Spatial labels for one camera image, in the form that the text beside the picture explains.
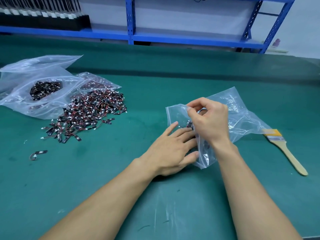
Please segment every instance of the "forearm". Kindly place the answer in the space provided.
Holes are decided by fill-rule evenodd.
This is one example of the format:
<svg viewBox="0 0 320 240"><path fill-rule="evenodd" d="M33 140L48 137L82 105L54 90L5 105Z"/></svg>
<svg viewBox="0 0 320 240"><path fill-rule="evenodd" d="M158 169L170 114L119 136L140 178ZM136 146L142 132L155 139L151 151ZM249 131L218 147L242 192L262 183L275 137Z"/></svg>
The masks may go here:
<svg viewBox="0 0 320 240"><path fill-rule="evenodd" d="M233 144L215 152L239 240L301 240L288 218L270 198Z"/></svg>
<svg viewBox="0 0 320 240"><path fill-rule="evenodd" d="M58 222L41 240L114 239L153 176L139 159L135 159L117 177Z"/></svg>

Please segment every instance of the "person's right hand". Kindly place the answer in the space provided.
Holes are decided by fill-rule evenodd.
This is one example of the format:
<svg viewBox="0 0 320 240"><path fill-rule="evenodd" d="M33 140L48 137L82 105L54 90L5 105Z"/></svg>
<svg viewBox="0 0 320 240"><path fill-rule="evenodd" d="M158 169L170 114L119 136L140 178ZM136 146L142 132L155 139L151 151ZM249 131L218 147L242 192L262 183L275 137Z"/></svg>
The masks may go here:
<svg viewBox="0 0 320 240"><path fill-rule="evenodd" d="M228 128L228 107L222 103L201 97L187 104L188 115L196 132L215 148L221 144L230 143Z"/></svg>

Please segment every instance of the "hand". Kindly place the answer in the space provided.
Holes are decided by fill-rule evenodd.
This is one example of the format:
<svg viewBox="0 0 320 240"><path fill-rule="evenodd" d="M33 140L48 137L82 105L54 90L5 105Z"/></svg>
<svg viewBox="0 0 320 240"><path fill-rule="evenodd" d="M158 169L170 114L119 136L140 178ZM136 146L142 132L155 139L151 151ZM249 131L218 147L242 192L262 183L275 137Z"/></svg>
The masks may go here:
<svg viewBox="0 0 320 240"><path fill-rule="evenodd" d="M198 151L186 156L186 153L197 145L196 139L193 138L195 133L191 128L181 128L170 135L177 125L178 122L171 124L139 158L154 172L154 177L177 173L198 158Z"/></svg>
<svg viewBox="0 0 320 240"><path fill-rule="evenodd" d="M230 143L228 128L228 107L222 103L201 97L187 104L188 115L196 132L215 148L221 143ZM205 107L206 111L197 111Z"/></svg>

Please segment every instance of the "workbench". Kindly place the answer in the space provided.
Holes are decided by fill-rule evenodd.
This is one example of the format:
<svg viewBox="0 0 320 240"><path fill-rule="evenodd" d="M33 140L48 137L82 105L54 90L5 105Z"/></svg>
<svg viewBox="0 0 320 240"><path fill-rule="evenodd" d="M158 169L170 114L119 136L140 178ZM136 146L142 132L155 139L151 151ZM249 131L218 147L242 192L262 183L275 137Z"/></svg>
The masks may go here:
<svg viewBox="0 0 320 240"><path fill-rule="evenodd" d="M68 70L122 86L128 113L66 144L50 123L0 106L0 239L37 239L142 155L166 129L165 107L235 86L250 111L278 129L309 175L263 135L235 144L303 237L320 235L319 66L293 56L0 36L0 67L48 54L84 55ZM29 156L48 150L36 161ZM236 239L218 163L155 178L116 239Z"/></svg>

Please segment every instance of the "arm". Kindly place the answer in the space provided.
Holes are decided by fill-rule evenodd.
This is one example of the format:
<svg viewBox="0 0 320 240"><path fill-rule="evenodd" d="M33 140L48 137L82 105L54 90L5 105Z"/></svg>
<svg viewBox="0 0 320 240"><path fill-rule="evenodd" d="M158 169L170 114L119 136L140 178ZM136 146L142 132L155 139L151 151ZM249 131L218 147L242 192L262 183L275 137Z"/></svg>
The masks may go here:
<svg viewBox="0 0 320 240"><path fill-rule="evenodd" d="M301 240L229 139L228 108L199 98L187 104L196 131L214 149L239 240ZM207 112L197 113L205 107Z"/></svg>
<svg viewBox="0 0 320 240"><path fill-rule="evenodd" d="M186 153L197 145L191 128L170 125L141 157L112 179L65 218L41 240L110 240L114 239L131 208L157 175L179 172L198 158L198 152Z"/></svg>

